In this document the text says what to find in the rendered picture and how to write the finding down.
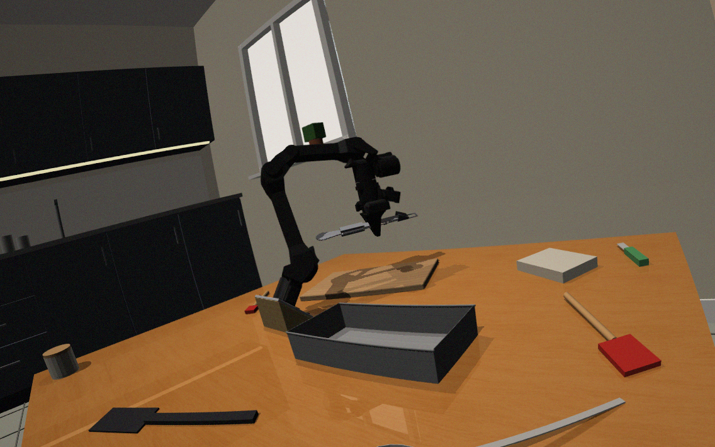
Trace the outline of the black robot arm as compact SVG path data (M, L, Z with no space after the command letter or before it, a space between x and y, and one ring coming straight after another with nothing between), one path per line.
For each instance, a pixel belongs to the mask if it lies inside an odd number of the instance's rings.
M364 158L366 153L368 155ZM356 183L399 174L401 168L397 156L393 156L391 152L378 154L376 149L360 137L346 138L334 144L288 145L263 165L261 186L273 203L291 262L283 267L282 277L279 279L273 298L280 298L294 307L301 292L301 285L311 281L316 275L319 258L316 257L314 246L307 247L301 239L296 219L287 200L284 175L294 163L330 159L347 163L345 169L352 167Z

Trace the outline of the grey cylindrical canister with wooden lid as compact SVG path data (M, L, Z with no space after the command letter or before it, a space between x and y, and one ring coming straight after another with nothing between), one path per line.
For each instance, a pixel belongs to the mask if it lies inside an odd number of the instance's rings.
M79 369L70 344L61 344L42 355L53 380L63 379Z

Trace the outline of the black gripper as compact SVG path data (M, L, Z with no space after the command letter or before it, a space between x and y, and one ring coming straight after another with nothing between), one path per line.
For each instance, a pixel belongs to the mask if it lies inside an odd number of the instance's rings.
M381 217L386 210L391 209L389 201L378 199L378 186L376 179L356 183L359 201L355 204L356 211L363 211L361 216L377 237L381 236Z

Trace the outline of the red spatula with wooden handle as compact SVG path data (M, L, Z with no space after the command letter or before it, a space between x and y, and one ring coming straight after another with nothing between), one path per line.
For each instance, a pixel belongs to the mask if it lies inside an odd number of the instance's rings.
M583 307L577 299L568 294L567 291L563 297L608 340L599 343L598 349L608 358L608 361L611 361L611 364L621 372L622 376L633 376L638 372L661 366L662 361L643 346L638 339L634 338L634 336L628 334L616 338L611 331L608 331L590 311L586 310L585 307Z

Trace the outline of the black spatula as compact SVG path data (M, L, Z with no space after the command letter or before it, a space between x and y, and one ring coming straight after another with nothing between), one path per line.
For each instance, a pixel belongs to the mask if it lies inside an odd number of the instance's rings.
M138 434L145 425L254 424L257 410L229 412L157 413L158 408L113 407L89 432Z

